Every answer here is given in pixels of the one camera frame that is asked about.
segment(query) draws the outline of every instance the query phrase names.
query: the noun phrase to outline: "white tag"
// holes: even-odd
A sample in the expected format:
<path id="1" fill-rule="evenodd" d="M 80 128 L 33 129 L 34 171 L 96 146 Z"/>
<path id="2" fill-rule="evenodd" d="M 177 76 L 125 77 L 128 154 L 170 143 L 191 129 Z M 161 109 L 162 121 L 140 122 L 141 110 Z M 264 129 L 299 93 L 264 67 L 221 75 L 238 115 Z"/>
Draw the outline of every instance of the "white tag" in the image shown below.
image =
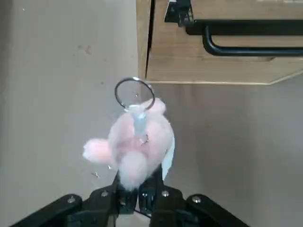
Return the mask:
<path id="1" fill-rule="evenodd" d="M 174 135 L 174 132 L 172 131 L 171 146 L 162 161 L 162 179 L 163 180 L 165 179 L 165 177 L 171 167 L 172 159 L 174 157 L 174 152 L 175 152 L 175 135 Z"/>

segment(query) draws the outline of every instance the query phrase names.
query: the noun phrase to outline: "beige floor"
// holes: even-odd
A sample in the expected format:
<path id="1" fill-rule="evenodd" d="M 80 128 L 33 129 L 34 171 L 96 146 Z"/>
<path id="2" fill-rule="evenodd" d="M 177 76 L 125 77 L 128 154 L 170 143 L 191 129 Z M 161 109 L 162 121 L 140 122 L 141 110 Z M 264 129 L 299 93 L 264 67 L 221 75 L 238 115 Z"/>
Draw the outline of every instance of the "beige floor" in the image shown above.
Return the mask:
<path id="1" fill-rule="evenodd" d="M 1 1 L 0 227 L 111 183 L 115 173 L 81 152 L 122 111 L 115 83 L 136 75 L 134 6 Z M 303 77 L 270 87 L 154 86 L 176 134 L 166 184 L 205 193 L 253 227 L 301 226 L 302 85 Z M 147 223 L 133 216 L 118 226 Z"/>

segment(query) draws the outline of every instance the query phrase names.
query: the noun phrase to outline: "plush tail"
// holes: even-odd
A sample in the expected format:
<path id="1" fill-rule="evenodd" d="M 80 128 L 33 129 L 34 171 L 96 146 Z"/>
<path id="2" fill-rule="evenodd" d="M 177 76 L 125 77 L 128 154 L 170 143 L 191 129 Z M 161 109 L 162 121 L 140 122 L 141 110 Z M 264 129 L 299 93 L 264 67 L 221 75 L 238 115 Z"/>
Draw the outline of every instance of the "plush tail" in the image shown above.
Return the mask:
<path id="1" fill-rule="evenodd" d="M 147 159 L 140 151 L 127 152 L 118 168 L 120 183 L 128 191 L 138 188 L 147 178 Z"/>

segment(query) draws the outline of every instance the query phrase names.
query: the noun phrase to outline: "plush ear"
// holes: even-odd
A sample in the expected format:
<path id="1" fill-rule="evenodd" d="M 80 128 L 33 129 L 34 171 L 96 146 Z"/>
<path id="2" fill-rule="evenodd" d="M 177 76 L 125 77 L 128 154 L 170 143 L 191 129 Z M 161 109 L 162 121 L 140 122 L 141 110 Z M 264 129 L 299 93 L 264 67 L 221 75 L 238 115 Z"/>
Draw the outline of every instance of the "plush ear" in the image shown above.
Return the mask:
<path id="1" fill-rule="evenodd" d="M 113 156 L 107 140 L 91 139 L 84 145 L 83 157 L 90 162 L 112 164 Z"/>
<path id="2" fill-rule="evenodd" d="M 143 105 L 144 107 L 148 107 L 148 105 L 151 102 L 152 102 L 152 99 L 142 103 L 141 105 Z M 165 104 L 159 98 L 156 98 L 154 105 L 152 106 L 151 109 L 148 110 L 148 112 L 164 114 L 165 110 L 166 110 Z"/>

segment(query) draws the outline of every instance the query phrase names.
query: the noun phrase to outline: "drawer front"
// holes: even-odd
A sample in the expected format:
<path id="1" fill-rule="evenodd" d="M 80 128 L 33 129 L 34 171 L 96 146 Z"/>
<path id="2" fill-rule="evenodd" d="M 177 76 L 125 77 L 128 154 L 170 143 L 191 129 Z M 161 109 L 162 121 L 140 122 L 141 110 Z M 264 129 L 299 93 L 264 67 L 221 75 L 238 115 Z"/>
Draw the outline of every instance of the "drawer front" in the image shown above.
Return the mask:
<path id="1" fill-rule="evenodd" d="M 303 19 L 301 0 L 191 0 L 195 18 Z"/>
<path id="2" fill-rule="evenodd" d="M 271 84 L 300 74 L 303 57 L 218 57 L 207 53 L 202 37 L 165 23 L 168 2 L 157 0 L 147 79 L 172 83 Z M 192 0 L 195 19 L 303 19 L 303 4 L 258 0 Z M 224 46 L 301 46 L 301 36 L 214 36 Z"/>

